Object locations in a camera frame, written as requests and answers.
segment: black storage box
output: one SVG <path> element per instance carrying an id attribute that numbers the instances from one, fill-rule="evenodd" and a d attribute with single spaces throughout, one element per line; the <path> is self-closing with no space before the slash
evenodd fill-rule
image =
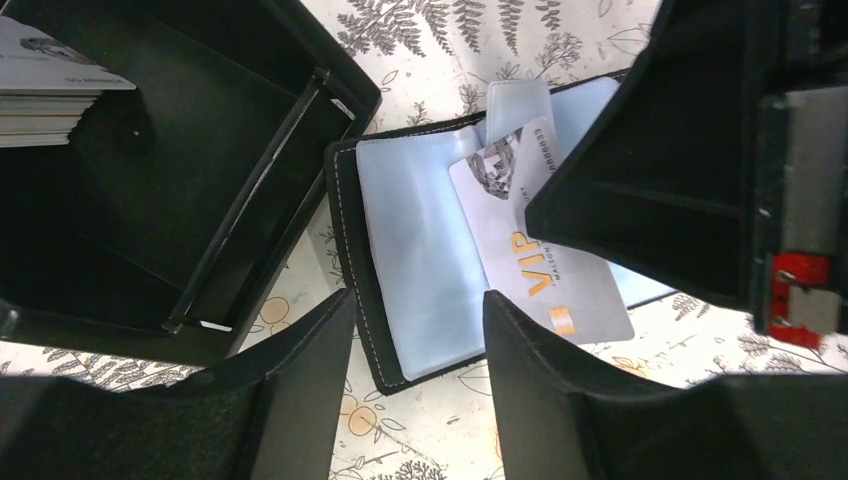
<path id="1" fill-rule="evenodd" d="M 320 201 L 324 148 L 362 133 L 379 90 L 296 1 L 3 14 L 138 90 L 105 93 L 67 146 L 0 149 L 0 339 L 200 365 L 232 353 Z"/>

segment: red clip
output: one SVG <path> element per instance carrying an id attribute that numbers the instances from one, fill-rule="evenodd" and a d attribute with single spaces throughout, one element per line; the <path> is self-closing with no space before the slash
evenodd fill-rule
<path id="1" fill-rule="evenodd" d="M 830 259 L 798 253 L 781 253 L 774 257 L 771 277 L 771 322 L 769 334 L 781 342 L 808 348 L 818 348 L 821 335 L 803 327 L 779 325 L 789 318 L 789 287 L 822 287 L 830 276 Z"/>

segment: patterned tablecloth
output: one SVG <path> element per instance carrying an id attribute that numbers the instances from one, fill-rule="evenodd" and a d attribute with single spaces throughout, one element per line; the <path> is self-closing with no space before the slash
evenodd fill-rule
<path id="1" fill-rule="evenodd" d="M 487 82 L 566 84 L 625 68 L 646 44 L 656 0 L 304 0 L 383 92 L 369 133 L 481 110 Z M 277 333 L 342 286 L 326 200 L 245 343 Z M 630 312 L 634 340 L 587 350 L 686 387 L 725 372 L 845 372 L 848 340 L 819 350 L 751 332 L 745 314 L 684 294 Z M 67 375 L 113 390 L 173 383 L 191 367 L 0 343 L 0 374 Z M 330 479 L 504 478 L 485 362 L 392 397 L 376 391 L 358 336 Z"/>

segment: stack of cards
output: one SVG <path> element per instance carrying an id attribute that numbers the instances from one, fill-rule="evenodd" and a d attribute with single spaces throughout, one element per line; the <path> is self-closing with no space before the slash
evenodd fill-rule
<path id="1" fill-rule="evenodd" d="M 0 16 L 0 148 L 64 145 L 101 93 L 133 89 L 40 30 Z"/>

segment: white card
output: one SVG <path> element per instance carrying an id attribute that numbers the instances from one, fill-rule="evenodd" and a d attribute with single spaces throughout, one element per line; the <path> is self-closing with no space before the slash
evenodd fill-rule
<path id="1" fill-rule="evenodd" d="M 562 163 L 558 145 L 539 118 L 450 167 L 489 286 L 574 343 L 628 340 L 606 260 L 527 236 L 524 209 Z"/>

